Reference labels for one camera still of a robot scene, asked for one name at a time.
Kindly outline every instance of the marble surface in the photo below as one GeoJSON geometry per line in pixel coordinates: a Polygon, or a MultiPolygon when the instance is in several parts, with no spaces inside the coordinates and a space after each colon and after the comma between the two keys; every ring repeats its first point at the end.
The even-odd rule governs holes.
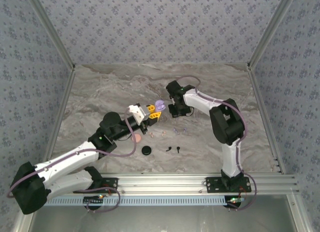
{"type": "MultiPolygon", "coordinates": [[[[215,98],[236,101],[248,124],[248,136],[241,145],[241,164],[245,171],[275,171],[273,156],[254,97],[248,73],[243,65],[224,64],[126,64],[79,65],[68,99],[52,157],[81,144],[99,126],[103,116],[115,111],[123,118],[132,104],[153,104],[162,99],[170,104],[166,85],[182,75],[201,80],[199,90],[215,98]]],[[[182,79],[181,85],[195,84],[182,79]]],[[[116,142],[113,153],[126,154],[131,140],[116,142]]],[[[92,163],[100,172],[219,172],[222,149],[215,139],[210,118],[196,110],[190,117],[173,119],[169,110],[148,133],[142,136],[136,152],[127,158],[104,157],[92,163]],[[144,156],[141,148],[149,145],[152,153],[144,156]]]]}

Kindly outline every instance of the blue patterned wall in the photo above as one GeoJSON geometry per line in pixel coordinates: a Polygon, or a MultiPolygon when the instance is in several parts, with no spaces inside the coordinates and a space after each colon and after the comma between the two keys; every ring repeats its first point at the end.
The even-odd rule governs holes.
{"type": "Polygon", "coordinates": [[[0,231],[17,211],[6,192],[19,166],[38,163],[69,70],[27,0],[0,0],[0,231]]]}
{"type": "Polygon", "coordinates": [[[320,231],[320,0],[294,0],[255,68],[288,173],[320,231]]]}
{"type": "Polygon", "coordinates": [[[280,0],[41,0],[75,64],[247,62],[280,0]]]}

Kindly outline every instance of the black round cap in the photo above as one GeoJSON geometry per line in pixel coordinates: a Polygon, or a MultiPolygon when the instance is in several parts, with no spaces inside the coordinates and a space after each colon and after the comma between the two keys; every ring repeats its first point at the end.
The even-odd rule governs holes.
{"type": "Polygon", "coordinates": [[[144,154],[145,156],[150,155],[151,154],[151,147],[150,146],[143,146],[142,147],[142,154],[144,154]]]}

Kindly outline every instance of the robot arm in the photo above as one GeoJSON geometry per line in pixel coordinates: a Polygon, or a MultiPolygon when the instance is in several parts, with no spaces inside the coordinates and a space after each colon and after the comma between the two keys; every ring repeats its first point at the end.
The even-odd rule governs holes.
{"type": "MultiPolygon", "coordinates": [[[[148,131],[148,126],[158,121],[161,115],[161,112],[155,112],[153,105],[132,105],[129,106],[128,111],[132,113],[132,116],[127,118],[130,127],[133,131],[140,129],[143,134],[148,131]]],[[[100,127],[88,141],[71,151],[35,166],[30,162],[20,166],[10,191],[25,215],[37,211],[47,200],[56,196],[102,187],[102,176],[94,167],[86,167],[78,173],[68,175],[105,156],[97,150],[112,152],[117,147],[115,141],[130,134],[125,120],[121,120],[119,114],[115,112],[107,113],[99,125],[100,127]]]]}
{"type": "MultiPolygon", "coordinates": [[[[186,116],[191,112],[191,107],[210,116],[213,133],[222,146],[222,181],[226,188],[230,190],[233,187],[237,187],[238,185],[236,185],[235,181],[237,178],[243,177],[236,161],[237,146],[240,156],[240,144],[237,145],[237,142],[244,135],[245,129],[240,116],[223,105],[222,100],[209,97],[197,91],[191,85],[181,87],[177,81],[172,81],[166,89],[173,102],[168,106],[172,117],[186,116]]],[[[232,99],[224,102],[234,106],[236,109],[238,108],[232,99]]]]}

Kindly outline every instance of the pink disc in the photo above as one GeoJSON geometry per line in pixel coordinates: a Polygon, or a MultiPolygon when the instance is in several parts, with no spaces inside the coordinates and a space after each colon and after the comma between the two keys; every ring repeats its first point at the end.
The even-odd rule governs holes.
{"type": "Polygon", "coordinates": [[[134,136],[135,136],[136,142],[139,143],[139,142],[141,141],[141,139],[142,139],[142,138],[141,138],[141,135],[135,134],[134,136]]]}

